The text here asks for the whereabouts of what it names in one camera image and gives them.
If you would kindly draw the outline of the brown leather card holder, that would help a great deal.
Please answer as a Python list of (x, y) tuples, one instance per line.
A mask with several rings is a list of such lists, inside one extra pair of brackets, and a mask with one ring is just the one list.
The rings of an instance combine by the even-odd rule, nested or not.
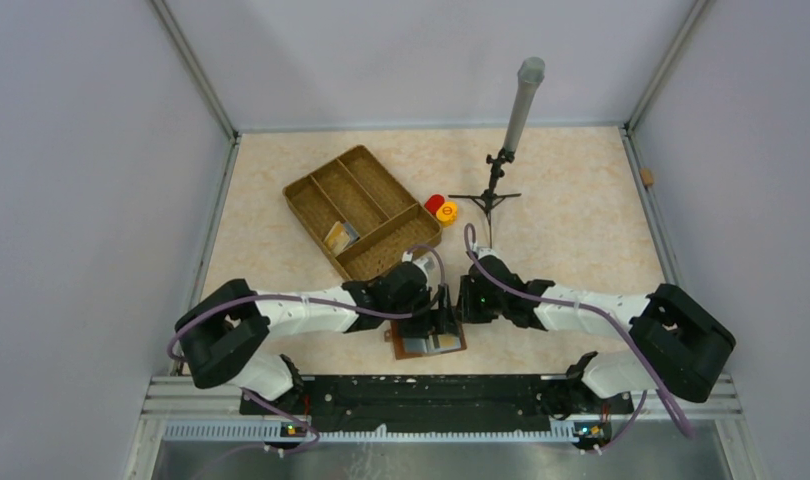
[(415, 358), (426, 358), (438, 355), (450, 354), (461, 352), (467, 349), (466, 339), (463, 333), (456, 335), (461, 338), (462, 348), (457, 351), (445, 353), (433, 353), (429, 346), (429, 339), (432, 335), (438, 333), (431, 333), (425, 338), (410, 338), (404, 337), (398, 323), (392, 323), (390, 328), (385, 332), (385, 341), (392, 345), (393, 354), (396, 360), (407, 360)]

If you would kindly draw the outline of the woven brown divided tray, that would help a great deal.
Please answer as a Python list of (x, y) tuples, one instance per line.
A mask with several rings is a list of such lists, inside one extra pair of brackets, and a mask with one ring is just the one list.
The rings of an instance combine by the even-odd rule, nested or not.
[[(370, 280), (388, 272), (414, 245), (441, 242), (438, 220), (363, 145), (292, 182), (283, 196), (345, 280)], [(323, 239), (338, 221), (349, 222), (360, 239), (334, 256)]]

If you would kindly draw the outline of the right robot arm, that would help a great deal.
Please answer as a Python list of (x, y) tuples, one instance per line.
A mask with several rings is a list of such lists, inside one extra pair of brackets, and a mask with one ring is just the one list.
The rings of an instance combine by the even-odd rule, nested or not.
[(626, 349), (588, 352), (569, 374), (570, 404), (593, 412), (607, 398), (654, 391), (662, 401), (704, 403), (732, 355), (734, 335), (681, 287), (648, 294), (603, 294), (550, 280), (524, 282), (485, 247), (467, 252), (459, 306), (465, 322), (503, 317), (522, 329), (574, 331), (613, 338)]

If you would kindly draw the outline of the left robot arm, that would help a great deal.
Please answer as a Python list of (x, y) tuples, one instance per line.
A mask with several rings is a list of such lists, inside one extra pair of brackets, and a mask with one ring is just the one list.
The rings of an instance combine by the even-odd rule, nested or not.
[(278, 413), (300, 404), (302, 379), (287, 356), (265, 351), (268, 338), (305, 333), (356, 333), (396, 324), (400, 336), (457, 337), (449, 290), (429, 286), (434, 263), (406, 253), (388, 273), (325, 290), (272, 293), (233, 279), (201, 300), (175, 324), (168, 352), (188, 366), (194, 385), (233, 385), (256, 394)]

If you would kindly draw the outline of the orange cylinder button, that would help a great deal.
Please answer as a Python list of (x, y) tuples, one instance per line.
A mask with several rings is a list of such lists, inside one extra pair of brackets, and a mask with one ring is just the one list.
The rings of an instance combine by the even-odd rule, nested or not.
[(444, 202), (435, 212), (438, 222), (444, 227), (454, 224), (458, 217), (458, 206), (453, 201)]

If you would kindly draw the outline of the red cylinder button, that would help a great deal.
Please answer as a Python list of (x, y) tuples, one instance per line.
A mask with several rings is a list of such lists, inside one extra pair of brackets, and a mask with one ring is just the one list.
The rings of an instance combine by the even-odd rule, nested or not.
[(441, 208), (441, 206), (445, 203), (446, 199), (441, 194), (433, 194), (431, 195), (425, 202), (424, 208), (432, 215), (435, 215), (436, 212)]

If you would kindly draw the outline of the black tripod stand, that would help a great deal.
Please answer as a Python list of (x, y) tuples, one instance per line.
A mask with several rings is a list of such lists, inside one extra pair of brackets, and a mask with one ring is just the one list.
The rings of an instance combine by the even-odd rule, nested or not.
[(488, 155), (486, 163), (490, 166), (490, 177), (487, 188), (479, 195), (452, 194), (449, 199), (470, 200), (478, 206), (487, 221), (489, 246), (493, 247), (493, 210), (505, 200), (519, 198), (521, 193), (498, 194), (496, 188), (501, 178), (505, 176), (503, 166), (514, 162), (515, 153), (501, 148), (496, 156)]

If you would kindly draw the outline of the grey tube on stand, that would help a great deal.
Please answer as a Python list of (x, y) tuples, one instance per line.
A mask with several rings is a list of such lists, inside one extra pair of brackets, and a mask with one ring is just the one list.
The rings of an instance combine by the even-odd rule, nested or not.
[(517, 151), (535, 94), (545, 77), (545, 62), (540, 57), (526, 58), (517, 72), (517, 90), (502, 149)]

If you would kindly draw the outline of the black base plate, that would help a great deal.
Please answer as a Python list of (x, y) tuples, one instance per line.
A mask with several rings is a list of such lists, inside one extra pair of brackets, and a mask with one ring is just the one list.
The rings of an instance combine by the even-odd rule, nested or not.
[(630, 396), (601, 399), (581, 381), (525, 375), (318, 375), (274, 401), (321, 432), (544, 432), (559, 422), (630, 414)]

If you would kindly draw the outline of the small wooden wall block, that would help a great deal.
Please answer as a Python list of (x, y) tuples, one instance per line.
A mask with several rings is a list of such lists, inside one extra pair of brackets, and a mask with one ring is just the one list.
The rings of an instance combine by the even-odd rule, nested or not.
[(638, 171), (641, 184), (644, 188), (650, 188), (655, 183), (654, 174), (651, 169), (642, 167)]

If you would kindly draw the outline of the aluminium frame rail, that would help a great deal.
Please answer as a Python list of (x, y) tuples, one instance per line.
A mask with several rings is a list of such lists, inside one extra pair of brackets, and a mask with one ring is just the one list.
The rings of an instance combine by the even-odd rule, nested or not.
[(684, 403), (575, 397), (560, 375), (310, 376), (269, 410), (152, 379), (129, 479), (765, 479), (733, 380)]

